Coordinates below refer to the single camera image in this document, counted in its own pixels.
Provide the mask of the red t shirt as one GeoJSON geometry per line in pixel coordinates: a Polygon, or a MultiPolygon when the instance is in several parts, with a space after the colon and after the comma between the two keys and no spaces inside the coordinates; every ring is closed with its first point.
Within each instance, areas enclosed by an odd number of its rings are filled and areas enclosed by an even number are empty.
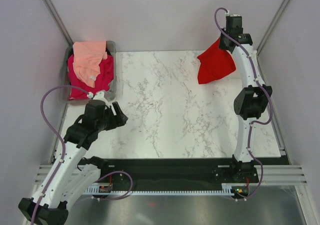
{"type": "Polygon", "coordinates": [[[197,80],[200,85],[218,81],[236,71],[232,56],[219,48],[218,38],[206,51],[197,56],[200,62],[197,80]]]}

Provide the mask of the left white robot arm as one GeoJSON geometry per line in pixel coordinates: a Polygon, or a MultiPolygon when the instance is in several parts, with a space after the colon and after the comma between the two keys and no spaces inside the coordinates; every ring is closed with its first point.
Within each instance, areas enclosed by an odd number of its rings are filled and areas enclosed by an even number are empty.
{"type": "Polygon", "coordinates": [[[106,91],[89,95],[92,99],[85,105],[84,113],[67,129],[62,139],[60,157],[32,197],[22,198],[19,202],[19,210],[32,225],[63,225],[85,190],[110,176],[106,160],[92,157],[80,173],[72,177],[99,133],[122,127],[128,120],[117,102],[108,102],[106,91]]]}

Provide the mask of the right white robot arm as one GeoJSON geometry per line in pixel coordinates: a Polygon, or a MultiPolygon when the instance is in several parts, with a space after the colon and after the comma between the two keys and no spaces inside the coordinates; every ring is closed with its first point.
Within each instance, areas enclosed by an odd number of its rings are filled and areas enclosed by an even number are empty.
{"type": "Polygon", "coordinates": [[[238,117],[237,143],[230,167],[224,171],[236,183],[257,183],[259,178],[252,157],[252,140],[273,89],[265,84],[258,71],[257,52],[251,35],[243,32],[242,16],[226,14],[225,21],[218,47],[230,53],[240,73],[242,89],[233,102],[238,117]]]}

